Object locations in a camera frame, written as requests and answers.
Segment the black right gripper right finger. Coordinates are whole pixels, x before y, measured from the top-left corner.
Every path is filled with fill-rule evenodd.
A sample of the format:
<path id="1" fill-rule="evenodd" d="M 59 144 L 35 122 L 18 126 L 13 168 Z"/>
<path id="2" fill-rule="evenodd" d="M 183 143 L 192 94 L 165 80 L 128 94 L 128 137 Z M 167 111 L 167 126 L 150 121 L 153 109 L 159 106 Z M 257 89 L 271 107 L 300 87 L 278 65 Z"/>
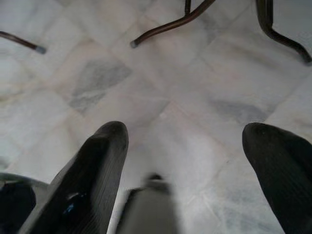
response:
<path id="1" fill-rule="evenodd" d="M 312 145 L 281 128 L 249 123 L 242 146 L 283 231 L 312 232 Z"/>

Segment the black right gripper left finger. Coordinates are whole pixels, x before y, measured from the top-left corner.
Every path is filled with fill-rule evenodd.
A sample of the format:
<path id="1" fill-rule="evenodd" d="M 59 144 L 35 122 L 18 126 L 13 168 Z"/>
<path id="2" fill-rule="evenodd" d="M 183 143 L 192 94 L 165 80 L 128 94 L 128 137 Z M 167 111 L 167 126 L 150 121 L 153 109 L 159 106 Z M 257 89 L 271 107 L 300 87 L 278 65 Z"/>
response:
<path id="1" fill-rule="evenodd" d="M 105 234 L 128 151 L 120 121 L 102 125 L 60 170 L 20 234 Z"/>

